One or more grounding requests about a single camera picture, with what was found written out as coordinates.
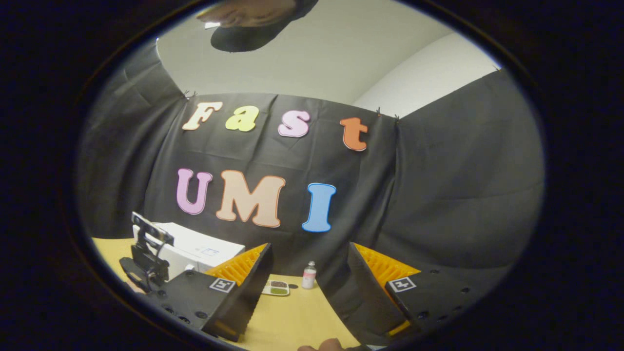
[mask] white box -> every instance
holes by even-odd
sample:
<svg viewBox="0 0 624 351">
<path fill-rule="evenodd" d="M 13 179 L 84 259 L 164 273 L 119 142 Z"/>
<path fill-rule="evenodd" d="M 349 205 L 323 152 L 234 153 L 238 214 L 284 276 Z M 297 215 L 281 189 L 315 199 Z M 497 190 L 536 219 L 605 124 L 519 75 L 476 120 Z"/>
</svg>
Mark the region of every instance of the white box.
<svg viewBox="0 0 624 351">
<path fill-rule="evenodd" d="M 165 244 L 158 257 L 169 262 L 169 280 L 189 269 L 189 265 L 198 272 L 206 272 L 234 256 L 245 251 L 245 246 L 217 239 L 195 232 L 176 223 L 154 223 L 173 237 L 173 246 Z M 139 227 L 132 226 L 134 239 L 137 239 Z M 160 245 L 162 242 L 149 234 L 145 236 Z"/>
</svg>

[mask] letter m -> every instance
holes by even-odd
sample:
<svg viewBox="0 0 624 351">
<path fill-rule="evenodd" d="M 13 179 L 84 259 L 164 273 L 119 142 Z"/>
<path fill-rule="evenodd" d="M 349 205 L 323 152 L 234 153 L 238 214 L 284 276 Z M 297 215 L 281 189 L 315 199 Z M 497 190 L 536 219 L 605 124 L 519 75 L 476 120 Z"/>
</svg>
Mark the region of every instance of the letter m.
<svg viewBox="0 0 624 351">
<path fill-rule="evenodd" d="M 225 180 L 223 201 L 217 217 L 223 220 L 236 220 L 233 211 L 234 203 L 243 222 L 246 222 L 253 211 L 258 208 L 256 216 L 251 220 L 261 227 L 276 228 L 280 226 L 277 218 L 277 205 L 281 188 L 286 181 L 280 177 L 268 175 L 258 183 L 256 189 L 250 193 L 245 176 L 238 171 L 223 171 L 221 177 Z"/>
</svg>

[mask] orange soft pad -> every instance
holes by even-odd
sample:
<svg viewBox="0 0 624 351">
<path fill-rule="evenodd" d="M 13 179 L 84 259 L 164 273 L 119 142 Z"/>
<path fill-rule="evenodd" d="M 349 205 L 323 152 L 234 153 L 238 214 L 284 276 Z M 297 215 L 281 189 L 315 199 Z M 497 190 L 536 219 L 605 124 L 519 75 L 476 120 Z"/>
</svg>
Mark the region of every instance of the orange soft pad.
<svg viewBox="0 0 624 351">
<path fill-rule="evenodd" d="M 206 271 L 206 274 L 213 277 L 234 280 L 238 286 L 241 286 L 247 275 L 256 264 L 260 252 L 264 250 L 266 244 L 254 247 L 242 254 L 225 261 L 224 263 Z"/>
<path fill-rule="evenodd" d="M 390 297 L 390 294 L 386 291 L 387 282 L 421 272 L 414 267 L 410 267 L 393 258 L 380 254 L 375 250 L 371 250 L 355 243 L 353 244 L 388 297 Z"/>
</svg>

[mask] table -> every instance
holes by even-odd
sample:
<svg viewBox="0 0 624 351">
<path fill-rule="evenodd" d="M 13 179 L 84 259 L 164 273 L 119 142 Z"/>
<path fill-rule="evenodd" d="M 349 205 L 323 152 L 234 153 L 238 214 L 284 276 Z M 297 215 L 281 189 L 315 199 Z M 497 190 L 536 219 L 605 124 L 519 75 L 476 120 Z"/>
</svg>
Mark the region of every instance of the table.
<svg viewBox="0 0 624 351">
<path fill-rule="evenodd" d="M 123 281 L 128 281 L 119 265 L 122 257 L 131 257 L 134 239 L 93 239 L 102 259 Z M 289 296 L 260 295 L 256 309 L 239 342 L 226 342 L 251 351 L 295 351 L 299 346 L 318 345 L 326 339 L 338 338 L 343 347 L 360 343 L 344 326 L 336 312 L 314 283 L 314 288 L 301 288 L 301 277 L 271 274 L 271 280 L 296 284 Z"/>
</svg>

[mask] small glass bottle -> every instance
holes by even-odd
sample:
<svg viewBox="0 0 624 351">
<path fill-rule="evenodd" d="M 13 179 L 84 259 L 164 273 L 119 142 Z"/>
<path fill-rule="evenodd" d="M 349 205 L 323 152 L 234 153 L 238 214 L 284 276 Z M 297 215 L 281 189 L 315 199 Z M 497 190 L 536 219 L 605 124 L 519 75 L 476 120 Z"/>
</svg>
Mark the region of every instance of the small glass bottle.
<svg viewBox="0 0 624 351">
<path fill-rule="evenodd" d="M 316 278 L 316 268 L 314 261 L 310 261 L 308 266 L 303 270 L 303 281 L 301 287 L 304 289 L 312 289 L 314 287 L 314 279 Z"/>
</svg>

